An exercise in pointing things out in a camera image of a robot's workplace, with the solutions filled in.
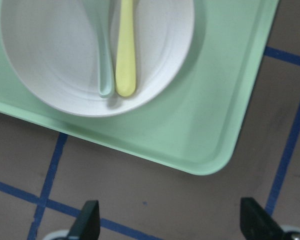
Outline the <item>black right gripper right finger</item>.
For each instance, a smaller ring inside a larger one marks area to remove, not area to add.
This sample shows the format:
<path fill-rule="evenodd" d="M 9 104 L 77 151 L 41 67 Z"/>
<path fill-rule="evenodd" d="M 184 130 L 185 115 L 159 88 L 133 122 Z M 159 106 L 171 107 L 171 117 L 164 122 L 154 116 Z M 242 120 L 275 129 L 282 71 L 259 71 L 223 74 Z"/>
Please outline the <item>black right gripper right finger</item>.
<path fill-rule="evenodd" d="M 300 240 L 300 228 L 279 225 L 252 197 L 240 199 L 239 226 L 246 240 Z"/>

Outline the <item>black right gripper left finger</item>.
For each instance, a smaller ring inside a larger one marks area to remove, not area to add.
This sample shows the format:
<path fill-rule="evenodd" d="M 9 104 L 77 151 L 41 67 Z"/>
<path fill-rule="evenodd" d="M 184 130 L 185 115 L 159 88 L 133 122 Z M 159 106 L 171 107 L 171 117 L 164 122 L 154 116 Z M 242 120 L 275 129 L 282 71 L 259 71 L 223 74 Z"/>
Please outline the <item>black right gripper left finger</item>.
<path fill-rule="evenodd" d="M 98 240 L 101 232 L 98 200 L 88 200 L 70 228 L 68 240 Z"/>

